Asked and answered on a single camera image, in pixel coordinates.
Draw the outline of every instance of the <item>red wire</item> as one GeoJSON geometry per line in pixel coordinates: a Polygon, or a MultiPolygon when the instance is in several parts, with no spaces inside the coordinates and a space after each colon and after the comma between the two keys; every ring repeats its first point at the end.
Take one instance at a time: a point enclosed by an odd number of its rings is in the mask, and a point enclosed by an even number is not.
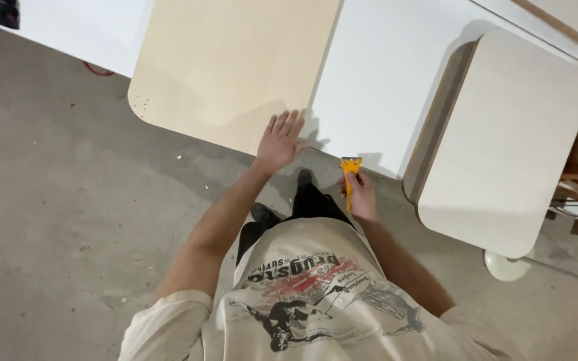
{"type": "Polygon", "coordinates": [[[99,71],[95,71],[91,68],[91,64],[88,64],[87,62],[83,62],[84,66],[86,67],[86,69],[90,70],[91,73],[95,74],[95,75],[99,75],[100,77],[109,77],[110,75],[115,74],[114,72],[110,71],[110,70],[106,70],[105,73],[100,73],[99,71]]]}

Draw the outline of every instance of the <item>shirt sleeve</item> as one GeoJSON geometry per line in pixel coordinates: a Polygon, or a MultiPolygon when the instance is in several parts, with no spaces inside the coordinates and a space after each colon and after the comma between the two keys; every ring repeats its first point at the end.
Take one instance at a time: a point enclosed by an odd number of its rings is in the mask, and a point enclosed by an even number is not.
{"type": "Polygon", "coordinates": [[[527,360],[517,345],[505,334],[501,325],[491,316],[454,307],[441,316],[441,321],[470,338],[497,360],[527,360]]]}
{"type": "Polygon", "coordinates": [[[200,338],[212,308],[201,291],[175,292],[133,316],[118,361],[184,360],[200,338]]]}

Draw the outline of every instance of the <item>person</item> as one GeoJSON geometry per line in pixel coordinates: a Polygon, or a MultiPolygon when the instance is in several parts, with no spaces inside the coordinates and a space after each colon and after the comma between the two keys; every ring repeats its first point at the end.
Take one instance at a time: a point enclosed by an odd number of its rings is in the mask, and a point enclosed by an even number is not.
{"type": "Polygon", "coordinates": [[[457,307],[394,240],[360,172],[351,215],[367,241],[300,172],[292,216],[254,203],[306,145],[298,111],[272,116],[251,167],[206,211],[156,292],[133,316],[121,361],[524,360],[491,317],[457,307]],[[234,286],[213,309],[220,266],[240,232],[234,286]]]}

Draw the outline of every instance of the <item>concrete floor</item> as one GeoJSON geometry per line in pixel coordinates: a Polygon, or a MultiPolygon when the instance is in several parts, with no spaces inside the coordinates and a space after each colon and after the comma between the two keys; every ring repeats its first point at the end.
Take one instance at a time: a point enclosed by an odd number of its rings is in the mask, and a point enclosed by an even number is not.
{"type": "MultiPolygon", "coordinates": [[[[116,359],[175,251],[253,160],[140,121],[128,84],[0,31],[0,360],[116,359]]],[[[337,163],[309,149],[259,201],[288,214],[299,167],[331,191],[337,163]]],[[[578,280],[534,267],[496,281],[481,250],[419,225],[400,183],[374,178],[393,234],[459,304],[496,317],[531,360],[578,360],[578,280]]],[[[567,222],[546,223],[537,253],[578,272],[567,222]]],[[[221,290],[233,268],[231,252],[221,290]]]]}

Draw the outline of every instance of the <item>black shoe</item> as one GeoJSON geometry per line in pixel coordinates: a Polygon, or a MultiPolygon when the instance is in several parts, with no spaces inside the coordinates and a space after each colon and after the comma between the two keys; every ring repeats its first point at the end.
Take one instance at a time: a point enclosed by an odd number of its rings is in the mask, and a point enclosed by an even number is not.
{"type": "Polygon", "coordinates": [[[303,169],[298,173],[298,186],[306,186],[313,184],[313,177],[311,176],[311,171],[309,169],[303,169]]]}
{"type": "Polygon", "coordinates": [[[253,203],[249,211],[251,212],[251,217],[253,217],[254,221],[265,225],[267,228],[271,228],[281,221],[281,219],[276,216],[271,209],[268,209],[261,203],[253,203]]]}

